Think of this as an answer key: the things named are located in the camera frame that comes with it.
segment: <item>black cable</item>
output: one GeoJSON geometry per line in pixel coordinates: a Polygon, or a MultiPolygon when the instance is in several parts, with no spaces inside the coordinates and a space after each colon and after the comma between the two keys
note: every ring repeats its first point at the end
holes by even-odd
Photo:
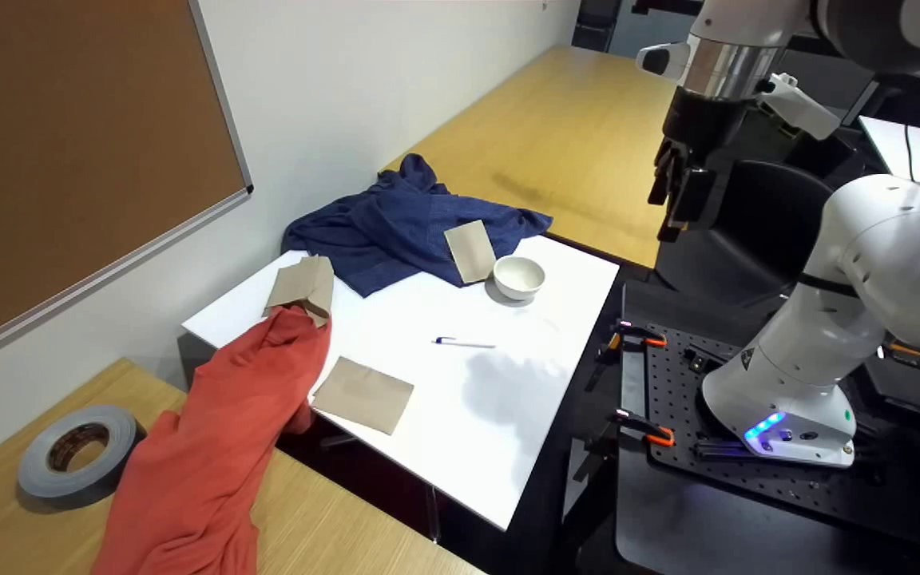
{"type": "Polygon", "coordinates": [[[904,141],[908,146],[908,179],[914,182],[914,158],[910,155],[910,124],[904,124],[904,141]]]}

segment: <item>white bowl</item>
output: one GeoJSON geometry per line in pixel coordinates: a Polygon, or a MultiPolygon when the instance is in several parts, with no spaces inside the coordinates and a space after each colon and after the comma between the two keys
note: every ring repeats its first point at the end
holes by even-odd
{"type": "Polygon", "coordinates": [[[509,299],[530,299],[545,283],[545,270],[534,260],[506,256],[493,266],[492,280],[509,299]]]}

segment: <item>orange cloth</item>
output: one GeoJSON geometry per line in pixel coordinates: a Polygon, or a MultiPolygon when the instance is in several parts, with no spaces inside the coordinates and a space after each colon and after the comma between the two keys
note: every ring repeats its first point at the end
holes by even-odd
{"type": "Polygon", "coordinates": [[[93,573],[256,572],[251,505],[280,432],[310,425],[330,331],[277,308],[197,369],[131,454],[93,573]]]}

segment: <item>black table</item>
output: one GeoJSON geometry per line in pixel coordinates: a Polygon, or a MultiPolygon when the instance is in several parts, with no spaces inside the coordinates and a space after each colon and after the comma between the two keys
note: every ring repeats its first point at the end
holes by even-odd
{"type": "MultiPolygon", "coordinates": [[[[674,291],[629,281],[624,318],[744,345],[769,308],[744,312],[704,305],[674,291]]],[[[646,414],[645,354],[624,353],[621,405],[646,414]]],[[[920,552],[864,531],[837,527],[653,466],[634,432],[621,432],[614,461],[603,463],[563,522],[557,567],[569,568],[583,545],[616,514],[621,559],[655,572],[920,572],[920,552]]]]}

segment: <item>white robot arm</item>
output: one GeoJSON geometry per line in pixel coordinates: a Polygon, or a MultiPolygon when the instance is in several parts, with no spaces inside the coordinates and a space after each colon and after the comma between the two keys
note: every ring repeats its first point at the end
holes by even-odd
{"type": "MultiPolygon", "coordinates": [[[[733,130],[733,106],[756,98],[815,138],[835,129],[795,81],[770,79],[806,14],[859,65],[920,69],[920,0],[707,0],[686,43],[638,55],[642,69],[678,84],[664,124],[665,157],[679,154],[671,170],[698,172],[733,130]]],[[[682,187],[669,192],[668,226],[683,223],[676,204],[683,190],[698,187],[688,180],[668,178],[682,187]]],[[[706,375],[705,403],[753,454],[850,466],[855,418],[837,382],[875,353],[884,330],[920,347],[920,185],[877,175],[832,194],[789,300],[737,356],[706,375]]]]}

